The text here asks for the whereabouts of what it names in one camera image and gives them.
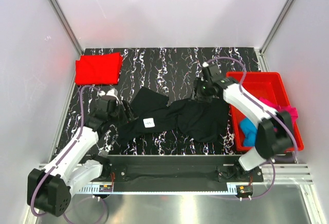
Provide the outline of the black t shirt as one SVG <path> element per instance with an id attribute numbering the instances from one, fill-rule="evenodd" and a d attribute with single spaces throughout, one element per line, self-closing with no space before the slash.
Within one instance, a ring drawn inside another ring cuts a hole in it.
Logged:
<path id="1" fill-rule="evenodd" d="M 142 87 L 131 102 L 138 118 L 118 128 L 117 142 L 179 129 L 198 143 L 214 143 L 226 130 L 229 105 L 224 100 L 197 102 L 187 98 L 167 105 L 168 101 L 169 97 Z"/>

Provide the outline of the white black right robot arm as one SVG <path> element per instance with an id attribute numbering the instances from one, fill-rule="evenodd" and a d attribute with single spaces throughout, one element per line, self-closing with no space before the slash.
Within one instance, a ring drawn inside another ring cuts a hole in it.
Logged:
<path id="1" fill-rule="evenodd" d="M 255 146 L 243 154 L 233 168 L 233 174 L 237 180 L 247 180 L 254 168 L 272 160 L 289 148 L 294 148 L 295 152 L 298 152 L 289 112 L 279 112 L 266 105 L 232 78 L 223 78 L 217 82 L 196 78 L 192 99 L 210 102 L 212 96 L 222 97 L 257 128 Z"/>

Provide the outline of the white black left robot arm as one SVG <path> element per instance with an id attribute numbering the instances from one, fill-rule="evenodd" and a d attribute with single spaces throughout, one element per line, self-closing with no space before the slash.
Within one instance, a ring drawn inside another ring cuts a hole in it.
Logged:
<path id="1" fill-rule="evenodd" d="M 33 169 L 27 180 L 27 204 L 39 217 L 59 217 L 68 208 L 72 197 L 90 181 L 107 180 L 112 176 L 106 153 L 91 155 L 82 166 L 91 147 L 105 136 L 114 122 L 127 124 L 135 119 L 130 104 L 115 96 L 103 96 L 88 115 L 82 114 L 81 126 L 62 151 L 42 169 Z"/>

